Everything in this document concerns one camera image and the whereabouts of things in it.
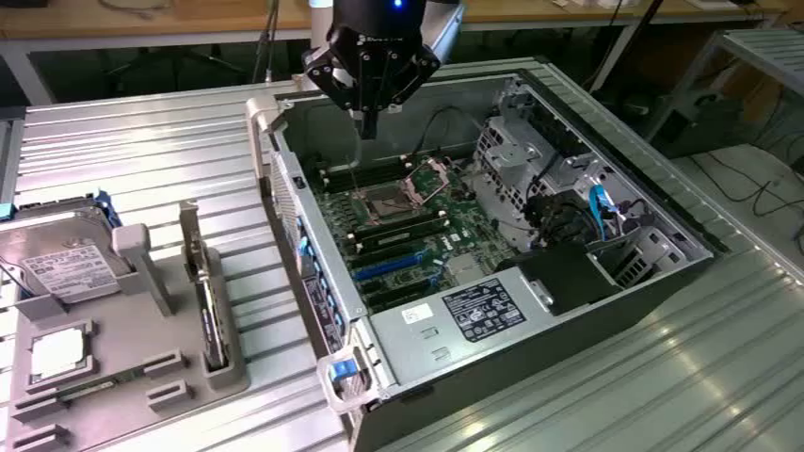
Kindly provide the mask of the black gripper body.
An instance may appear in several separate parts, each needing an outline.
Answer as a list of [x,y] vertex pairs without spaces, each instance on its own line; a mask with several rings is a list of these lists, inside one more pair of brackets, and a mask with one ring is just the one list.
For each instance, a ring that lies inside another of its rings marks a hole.
[[425,6],[425,1],[353,0],[334,3],[331,29],[349,27],[359,33],[359,53],[366,60],[361,73],[367,84],[362,91],[370,104],[385,53],[399,48],[418,49],[425,45]]

